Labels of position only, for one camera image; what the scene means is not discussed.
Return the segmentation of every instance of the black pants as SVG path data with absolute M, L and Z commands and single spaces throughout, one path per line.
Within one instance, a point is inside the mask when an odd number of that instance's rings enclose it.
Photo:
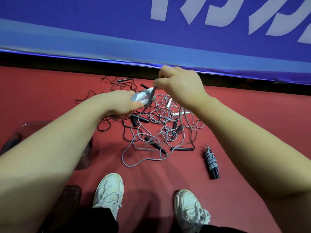
M 109 232 L 117 233 L 119 230 L 118 222 L 113 217 L 109 208 L 90 208 L 85 209 L 68 223 L 54 231 L 55 233 L 63 232 Z M 200 233 L 242 233 L 237 229 L 229 227 L 216 227 L 212 225 L 205 225 L 200 230 Z

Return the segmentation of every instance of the white sneaker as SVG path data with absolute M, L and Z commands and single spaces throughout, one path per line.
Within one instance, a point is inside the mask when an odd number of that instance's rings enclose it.
M 183 233 L 200 232 L 204 225 L 208 225 L 211 215 L 189 190 L 180 190 L 174 198 L 174 214 Z
M 121 176 L 117 173 L 106 175 L 97 187 L 92 208 L 110 208 L 117 220 L 118 210 L 122 207 L 123 192 Z

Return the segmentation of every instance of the white shoelace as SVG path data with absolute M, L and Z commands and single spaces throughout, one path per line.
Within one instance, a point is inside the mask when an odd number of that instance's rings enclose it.
M 105 183 L 105 185 L 98 190 L 97 192 L 98 203 L 95 204 L 93 208 L 110 208 L 113 216 L 115 216 L 116 218 L 118 207 L 122 207 L 121 201 L 120 201 L 121 192 L 113 192 L 111 194 L 107 194 L 110 188 L 111 186 L 106 188 L 106 183 Z
M 199 232 L 200 229 L 210 222 L 211 215 L 206 209 L 200 209 L 198 203 L 195 202 L 194 208 L 189 208 L 184 211 L 182 219 L 184 223 L 184 231 Z

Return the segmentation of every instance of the black baseboard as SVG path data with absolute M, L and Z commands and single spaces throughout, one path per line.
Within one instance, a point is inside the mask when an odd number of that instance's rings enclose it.
M 0 52 L 0 65 L 42 69 L 67 71 L 75 73 L 99 74 L 99 75 L 115 75 L 129 78 L 144 78 L 154 80 L 158 77 L 158 69 L 119 65 L 106 62 L 84 61 L 77 59 L 55 58 L 37 55 L 15 54 L 8 52 Z M 257 90 L 267 92 L 278 92 L 288 94 L 311 95 L 311 86 L 278 83 L 266 80 L 245 79 L 213 74 L 199 74 L 204 85 L 237 88 L 246 90 Z

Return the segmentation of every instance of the person's right arm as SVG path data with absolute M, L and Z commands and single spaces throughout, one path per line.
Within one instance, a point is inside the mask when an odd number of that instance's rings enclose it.
M 311 232 L 311 160 L 210 97 L 192 70 L 163 66 L 154 86 L 192 111 L 262 197 L 283 232 Z

